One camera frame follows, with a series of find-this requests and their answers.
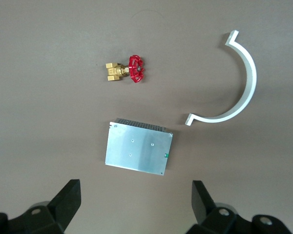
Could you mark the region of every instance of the brass valve body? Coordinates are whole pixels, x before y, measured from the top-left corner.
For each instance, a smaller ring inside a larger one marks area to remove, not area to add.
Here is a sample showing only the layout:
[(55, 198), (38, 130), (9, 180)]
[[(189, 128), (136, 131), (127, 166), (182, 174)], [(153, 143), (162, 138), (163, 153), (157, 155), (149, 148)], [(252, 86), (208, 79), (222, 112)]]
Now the brass valve body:
[(107, 80), (119, 80), (120, 77), (125, 77), (129, 75), (129, 68), (128, 66), (124, 66), (119, 63), (107, 63)]

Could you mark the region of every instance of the white plastic bracket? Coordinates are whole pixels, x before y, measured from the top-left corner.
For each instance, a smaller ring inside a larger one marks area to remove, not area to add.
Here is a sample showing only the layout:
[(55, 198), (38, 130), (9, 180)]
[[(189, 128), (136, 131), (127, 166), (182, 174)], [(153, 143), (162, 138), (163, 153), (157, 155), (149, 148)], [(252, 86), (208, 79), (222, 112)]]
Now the white plastic bracket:
[(238, 34), (239, 31), (233, 30), (230, 33), (225, 45), (233, 49), (242, 58), (244, 62), (247, 79), (243, 95), (234, 107), (232, 107), (230, 110), (219, 116), (200, 117), (195, 114), (189, 114), (186, 120), (186, 125), (190, 126), (194, 119), (205, 123), (219, 123), (231, 119), (235, 117), (237, 114), (239, 114), (241, 111), (243, 111), (243, 109), (248, 105), (251, 98), (253, 97), (257, 81), (256, 67), (254, 60), (252, 59), (249, 52), (242, 45), (235, 41)]

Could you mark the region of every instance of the aluminum cover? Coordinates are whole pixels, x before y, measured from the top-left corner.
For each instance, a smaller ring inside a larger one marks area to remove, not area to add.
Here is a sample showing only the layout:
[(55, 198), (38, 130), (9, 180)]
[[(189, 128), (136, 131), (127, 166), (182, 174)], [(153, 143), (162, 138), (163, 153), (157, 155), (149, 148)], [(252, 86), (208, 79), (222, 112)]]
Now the aluminum cover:
[(110, 122), (105, 164), (163, 176), (172, 137), (164, 127), (118, 118)]

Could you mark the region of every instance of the valve handle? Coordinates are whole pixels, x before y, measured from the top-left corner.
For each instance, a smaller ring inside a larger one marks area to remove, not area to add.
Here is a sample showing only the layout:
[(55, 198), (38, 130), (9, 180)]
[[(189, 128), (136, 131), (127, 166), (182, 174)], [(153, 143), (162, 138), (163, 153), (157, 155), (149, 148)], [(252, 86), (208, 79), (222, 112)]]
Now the valve handle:
[(129, 73), (133, 82), (137, 83), (143, 79), (143, 71), (142, 67), (143, 61), (138, 55), (133, 55), (129, 58)]

